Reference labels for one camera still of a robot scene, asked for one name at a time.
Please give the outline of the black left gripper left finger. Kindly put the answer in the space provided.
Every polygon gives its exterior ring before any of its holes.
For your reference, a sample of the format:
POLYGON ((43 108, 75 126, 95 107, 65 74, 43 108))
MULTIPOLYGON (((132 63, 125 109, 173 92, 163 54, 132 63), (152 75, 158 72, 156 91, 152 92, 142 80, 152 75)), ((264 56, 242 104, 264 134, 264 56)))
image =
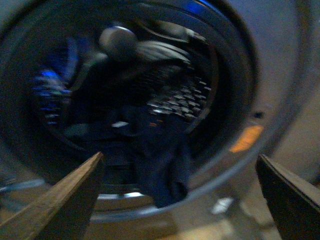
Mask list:
POLYGON ((0 225, 2 240, 81 240, 90 223, 104 175, 96 153, 0 225))

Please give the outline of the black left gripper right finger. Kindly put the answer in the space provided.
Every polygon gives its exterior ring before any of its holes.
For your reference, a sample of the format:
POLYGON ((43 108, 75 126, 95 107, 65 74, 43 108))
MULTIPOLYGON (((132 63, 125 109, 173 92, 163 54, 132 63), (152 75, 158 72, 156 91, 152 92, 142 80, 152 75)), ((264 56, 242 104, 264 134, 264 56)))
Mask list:
POLYGON ((320 190, 259 155, 256 173, 266 204, 283 240, 320 238, 320 190))

